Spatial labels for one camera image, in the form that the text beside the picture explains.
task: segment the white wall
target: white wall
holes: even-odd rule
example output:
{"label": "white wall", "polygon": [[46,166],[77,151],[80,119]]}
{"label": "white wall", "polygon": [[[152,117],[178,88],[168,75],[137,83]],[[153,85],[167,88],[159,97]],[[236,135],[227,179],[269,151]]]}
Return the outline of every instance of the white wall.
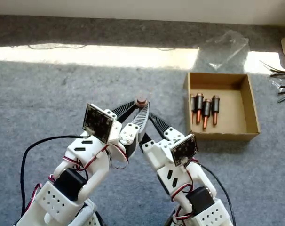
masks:
{"label": "white wall", "polygon": [[0,0],[0,14],[285,25],[285,0]]}

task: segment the cardboard box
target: cardboard box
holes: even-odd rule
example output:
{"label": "cardboard box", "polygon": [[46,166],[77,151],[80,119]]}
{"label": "cardboard box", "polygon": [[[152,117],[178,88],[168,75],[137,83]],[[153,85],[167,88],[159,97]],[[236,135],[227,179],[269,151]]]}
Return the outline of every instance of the cardboard box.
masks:
{"label": "cardboard box", "polygon": [[[246,74],[188,73],[184,88],[187,132],[193,131],[197,139],[251,140],[260,133],[250,78]],[[207,128],[202,122],[192,124],[190,96],[203,93],[205,98],[220,97],[218,123],[213,126],[212,115]]]}

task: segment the brown cardboard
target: brown cardboard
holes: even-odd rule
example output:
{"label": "brown cardboard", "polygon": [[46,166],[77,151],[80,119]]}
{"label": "brown cardboard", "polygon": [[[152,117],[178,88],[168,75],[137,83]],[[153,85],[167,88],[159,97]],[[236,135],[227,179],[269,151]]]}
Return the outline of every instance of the brown cardboard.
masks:
{"label": "brown cardboard", "polygon": [[[184,82],[187,90],[185,103],[187,131],[193,131],[199,139],[251,140],[260,133],[253,91],[246,74],[188,73]],[[193,124],[190,96],[203,93],[204,98],[220,97],[218,124],[213,126],[210,116],[207,128],[202,123]]]}

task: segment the bullet-shaped object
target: bullet-shaped object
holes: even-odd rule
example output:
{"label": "bullet-shaped object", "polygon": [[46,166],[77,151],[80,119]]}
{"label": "bullet-shaped object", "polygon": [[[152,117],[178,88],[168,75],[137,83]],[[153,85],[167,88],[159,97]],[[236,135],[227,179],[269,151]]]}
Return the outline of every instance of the bullet-shaped object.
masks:
{"label": "bullet-shaped object", "polygon": [[201,121],[201,111],[202,111],[202,105],[203,105],[203,94],[202,93],[197,93],[196,95],[196,104],[195,104],[195,108],[197,111],[197,119],[196,119],[196,123],[199,124]]}
{"label": "bullet-shaped object", "polygon": [[212,98],[212,114],[213,114],[213,125],[218,123],[218,113],[220,110],[220,98],[217,95],[214,95]]}
{"label": "bullet-shaped object", "polygon": [[194,113],[196,112],[196,98],[194,95],[190,96],[190,105],[191,105],[191,123],[194,121]]}
{"label": "bullet-shaped object", "polygon": [[207,121],[210,116],[211,104],[212,104],[211,99],[205,99],[203,102],[203,107],[202,107],[203,129],[206,129],[207,127]]}

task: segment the gray carpet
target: gray carpet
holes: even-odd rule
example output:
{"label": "gray carpet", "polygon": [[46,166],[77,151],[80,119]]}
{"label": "gray carpet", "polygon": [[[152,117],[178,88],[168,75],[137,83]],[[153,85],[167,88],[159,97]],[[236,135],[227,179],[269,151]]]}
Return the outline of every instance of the gray carpet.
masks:
{"label": "gray carpet", "polygon": [[[89,36],[89,32],[79,34],[77,23],[101,33],[90,37],[91,43],[95,40],[94,44],[129,46],[157,47],[164,43],[172,48],[191,46],[202,40],[201,34],[222,33],[225,27],[231,27],[250,39],[250,49],[278,51],[279,38],[285,34],[284,28],[271,27],[0,16],[0,46],[59,42],[59,36],[60,40],[66,38],[66,43],[74,40],[84,44],[83,37]],[[167,32],[156,34],[157,30],[149,30],[142,37],[139,30],[134,35],[132,28],[137,24],[161,26]],[[28,30],[32,27],[36,30],[30,36]],[[108,27],[115,27],[115,36],[111,36],[113,31]],[[69,35],[60,30],[70,31]],[[178,40],[181,34],[185,36],[184,31],[194,40],[189,37]],[[261,41],[263,34],[268,36]],[[236,58],[222,70],[243,73],[240,62]],[[197,60],[192,70],[212,72],[201,65]],[[87,102],[103,109],[114,108],[131,100],[138,89],[151,92],[151,110],[184,132],[182,83],[185,74],[185,71],[172,69],[0,61],[0,226],[13,224],[20,215],[20,164],[24,150],[31,143],[50,136],[80,134]],[[261,134],[249,143],[199,141],[197,158],[216,173],[228,190],[238,226],[285,226],[285,102],[277,104],[276,90],[266,77],[252,74],[251,78]],[[148,133],[159,140],[151,126]],[[71,142],[69,139],[51,141],[31,151],[25,170],[27,198],[36,183],[46,182]],[[227,205],[218,184],[209,177]],[[163,225],[175,206],[139,149],[125,170],[110,171],[91,199],[109,226]]]}

